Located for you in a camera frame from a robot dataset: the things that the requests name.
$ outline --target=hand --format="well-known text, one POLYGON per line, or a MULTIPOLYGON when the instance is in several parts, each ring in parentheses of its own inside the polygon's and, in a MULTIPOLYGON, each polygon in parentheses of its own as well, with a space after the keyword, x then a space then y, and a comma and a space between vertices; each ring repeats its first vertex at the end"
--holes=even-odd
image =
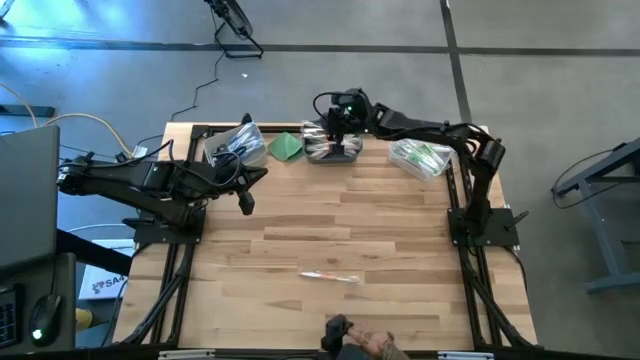
POLYGON ((360 345, 362 350, 377 358, 382 357, 385 347, 389 343, 393 343, 393 336, 390 333, 372 333, 357 325, 352 326, 348 334, 360 345))

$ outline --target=keyboard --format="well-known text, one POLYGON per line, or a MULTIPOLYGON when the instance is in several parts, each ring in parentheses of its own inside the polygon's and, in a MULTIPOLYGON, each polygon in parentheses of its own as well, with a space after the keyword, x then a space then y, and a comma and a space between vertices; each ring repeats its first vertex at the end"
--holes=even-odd
POLYGON ((0 348, 20 342, 16 286, 0 287, 0 348))

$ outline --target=plastic bag with green items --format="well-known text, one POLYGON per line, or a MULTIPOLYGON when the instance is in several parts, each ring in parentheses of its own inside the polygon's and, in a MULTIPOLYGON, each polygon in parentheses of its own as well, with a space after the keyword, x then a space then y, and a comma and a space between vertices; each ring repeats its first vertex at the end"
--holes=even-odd
POLYGON ((389 161, 422 181, 440 175, 448 166, 454 150, 449 146, 403 139, 389 147, 389 161))

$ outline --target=desk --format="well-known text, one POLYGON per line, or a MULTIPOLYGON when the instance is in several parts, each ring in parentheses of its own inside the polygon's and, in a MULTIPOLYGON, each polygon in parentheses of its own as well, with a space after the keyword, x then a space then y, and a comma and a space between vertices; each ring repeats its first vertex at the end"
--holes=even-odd
MULTIPOLYGON (((164 141, 174 139, 176 158, 186 156, 192 126, 167 124, 164 141)), ((393 332, 404 350, 472 349, 459 258, 449 239, 446 180, 422 183, 390 164, 389 144, 367 139, 354 164, 270 157, 269 174, 251 189, 256 207, 248 217, 236 196, 212 201, 196 247, 180 347, 317 349, 326 321, 342 313, 393 332), (362 283, 298 275, 309 270, 357 275, 362 283)), ((459 197, 464 201, 462 192, 459 197)), ((495 207, 504 203, 497 176, 490 200, 495 207)), ((133 260, 116 341, 156 300, 166 252, 166 245, 152 245, 133 260)), ((497 303, 535 343, 517 263, 501 248, 486 253, 497 303)))

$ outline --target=white cable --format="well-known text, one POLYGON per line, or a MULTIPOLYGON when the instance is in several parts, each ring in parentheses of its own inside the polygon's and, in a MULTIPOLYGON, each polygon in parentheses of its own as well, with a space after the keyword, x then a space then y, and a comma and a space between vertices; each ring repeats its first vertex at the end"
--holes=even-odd
POLYGON ((38 127, 38 122, 36 121, 36 116, 33 114, 33 110, 31 110, 31 106, 29 106, 29 104, 27 104, 27 101, 25 99, 22 98, 22 96, 18 95, 17 92, 9 89, 9 87, 3 83, 0 83, 0 86, 2 86, 3 88, 7 89, 8 92, 12 93, 16 98, 18 98, 18 100, 20 100, 20 102, 22 103, 22 105, 24 105, 24 107, 27 108, 27 111, 29 112, 29 115, 31 115, 31 120, 33 120, 33 127, 38 127))
POLYGON ((102 124, 104 124, 104 126, 106 126, 107 129, 109 129, 109 131, 111 131, 113 136, 116 137, 116 140, 118 140, 118 142, 120 143, 120 146, 122 146, 122 149, 124 150, 124 152, 126 152, 127 155, 129 155, 129 157, 131 157, 133 155, 133 152, 131 150, 129 150, 127 145, 122 140, 122 137, 120 137, 120 134, 118 134, 118 132, 106 120, 101 119, 101 118, 99 118, 99 117, 97 117, 95 115, 91 115, 91 114, 70 113, 70 114, 64 114, 64 115, 56 116, 55 118, 46 121, 44 124, 38 125, 38 122, 36 121, 36 116, 33 113, 33 110, 31 109, 31 106, 29 106, 29 104, 22 98, 22 96, 18 95, 18 93, 16 93, 15 91, 11 90, 7 85, 5 85, 3 83, 0 83, 0 86, 2 86, 3 88, 7 89, 7 91, 12 93, 18 100, 20 100, 22 105, 24 105, 24 107, 27 108, 27 111, 29 112, 29 115, 31 115, 31 120, 33 120, 33 127, 37 128, 37 127, 40 127, 40 126, 50 125, 50 124, 53 124, 54 122, 56 122, 56 121, 58 121, 60 119, 66 118, 66 117, 86 117, 86 118, 89 118, 89 119, 93 119, 93 120, 99 121, 102 124))
POLYGON ((127 145, 125 145, 124 141, 120 137, 120 134, 118 134, 118 132, 111 126, 111 124, 109 124, 106 120, 101 119, 101 118, 99 118, 99 117, 97 117, 95 115, 85 114, 85 113, 69 113, 69 114, 56 116, 53 119, 46 121, 45 123, 43 123, 40 126, 53 124, 54 122, 56 122, 56 121, 58 121, 60 119, 66 118, 66 117, 86 117, 86 118, 93 119, 93 120, 101 122, 102 124, 104 124, 104 126, 107 127, 107 129, 109 129, 109 131, 111 131, 113 136, 116 137, 116 140, 118 140, 118 142, 120 143, 120 146, 122 146, 122 148, 127 153, 127 155, 129 155, 129 157, 131 157, 131 155, 133 154, 133 152, 131 150, 129 150, 127 145))
POLYGON ((93 229, 93 228, 100 228, 100 227, 120 227, 120 226, 127 226, 127 225, 125 225, 125 224, 95 224, 95 225, 80 226, 80 227, 77 227, 75 229, 67 230, 67 232, 68 233, 74 233, 76 231, 85 230, 85 229, 93 229))

